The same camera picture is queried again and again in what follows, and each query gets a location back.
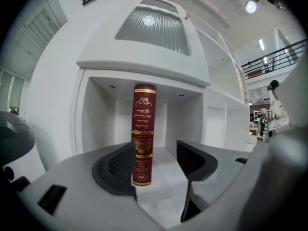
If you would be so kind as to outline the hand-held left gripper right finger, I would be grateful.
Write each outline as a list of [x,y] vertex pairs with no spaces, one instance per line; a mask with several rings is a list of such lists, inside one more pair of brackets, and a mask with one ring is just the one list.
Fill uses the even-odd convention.
[[177,163],[188,180],[180,217],[185,222],[209,208],[226,192],[251,153],[178,140],[176,154]]

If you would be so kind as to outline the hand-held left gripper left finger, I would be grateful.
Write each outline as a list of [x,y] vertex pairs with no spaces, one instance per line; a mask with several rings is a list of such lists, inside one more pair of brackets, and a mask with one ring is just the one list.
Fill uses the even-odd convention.
[[72,156],[48,170],[18,197],[50,231],[160,231],[137,203],[131,185],[132,142]]

